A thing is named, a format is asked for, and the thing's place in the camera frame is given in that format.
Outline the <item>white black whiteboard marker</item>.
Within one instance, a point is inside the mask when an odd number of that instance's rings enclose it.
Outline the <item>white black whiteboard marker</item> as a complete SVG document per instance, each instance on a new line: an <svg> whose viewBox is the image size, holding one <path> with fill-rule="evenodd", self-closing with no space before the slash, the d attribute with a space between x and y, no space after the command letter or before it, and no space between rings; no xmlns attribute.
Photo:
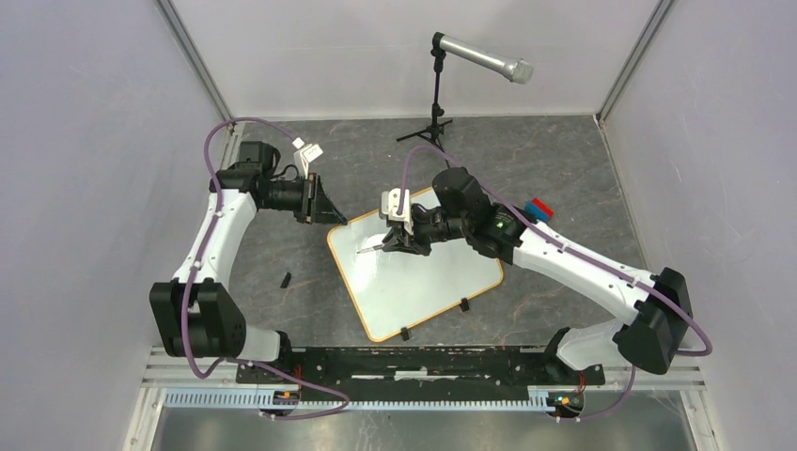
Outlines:
<svg viewBox="0 0 797 451"><path fill-rule="evenodd" d="M364 253L368 253L368 252L375 252L375 251L379 251L379 250L381 250L381 249L383 249L383 246L382 246L381 244L379 244L379 245L374 245L374 246L370 246L370 247L367 247L367 248L362 248L362 249L359 249L359 250L357 250L357 254L364 254Z"/></svg>

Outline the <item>yellow framed whiteboard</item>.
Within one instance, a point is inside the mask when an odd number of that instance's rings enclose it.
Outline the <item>yellow framed whiteboard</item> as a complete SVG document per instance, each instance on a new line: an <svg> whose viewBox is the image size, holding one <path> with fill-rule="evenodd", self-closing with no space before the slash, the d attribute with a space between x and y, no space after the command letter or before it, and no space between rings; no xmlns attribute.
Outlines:
<svg viewBox="0 0 797 451"><path fill-rule="evenodd" d="M435 243L428 257L382 251L357 254L379 244L387 232L376 210L334 227L327 244L367 338L381 343L445 311L461 300L498 287L497 259L479 255L465 241Z"/></svg>

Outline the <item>black marker cap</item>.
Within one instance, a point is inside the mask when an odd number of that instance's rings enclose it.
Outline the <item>black marker cap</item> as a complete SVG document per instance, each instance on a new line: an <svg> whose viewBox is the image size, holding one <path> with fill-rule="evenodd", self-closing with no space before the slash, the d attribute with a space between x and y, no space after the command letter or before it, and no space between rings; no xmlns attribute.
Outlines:
<svg viewBox="0 0 797 451"><path fill-rule="evenodd" d="M291 279L292 279L292 273L291 273L291 272L287 272L287 273L285 274L285 276L283 277L283 279L282 279L281 283L280 283L280 288L281 288L281 289L286 289L286 288L288 288L288 287L289 287L289 284L290 284L290 282L291 282Z"/></svg>

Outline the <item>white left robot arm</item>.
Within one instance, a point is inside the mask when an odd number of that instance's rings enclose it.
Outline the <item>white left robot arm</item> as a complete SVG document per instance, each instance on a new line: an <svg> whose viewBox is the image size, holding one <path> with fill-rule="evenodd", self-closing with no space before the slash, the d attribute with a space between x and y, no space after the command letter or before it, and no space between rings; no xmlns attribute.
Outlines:
<svg viewBox="0 0 797 451"><path fill-rule="evenodd" d="M167 355L259 361L261 373L277 383L293 375L286 334L248 324L228 292L244 232L258 211L289 211L303 225L347 222L324 192L320 175L309 169L321 147L301 139L293 145L294 179L279 178L279 151L261 141L242 142L237 162L215 173L188 256L169 281L154 284L149 293Z"/></svg>

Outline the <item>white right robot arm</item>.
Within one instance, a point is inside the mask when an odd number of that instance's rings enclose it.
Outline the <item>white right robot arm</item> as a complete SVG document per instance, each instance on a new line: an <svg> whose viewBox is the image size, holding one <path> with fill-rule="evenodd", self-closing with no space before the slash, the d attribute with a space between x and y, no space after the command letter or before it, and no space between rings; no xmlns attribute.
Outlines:
<svg viewBox="0 0 797 451"><path fill-rule="evenodd" d="M669 370L693 317L680 272L636 269L570 241L532 214L492 202L463 167L439 173L432 190L434 208L400 188L382 194L380 215L389 230L378 250L426 257L436 243L463 240L481 256L547 276L612 315L555 334L542 359L550 381L566 383L580 370L608 363L655 375Z"/></svg>

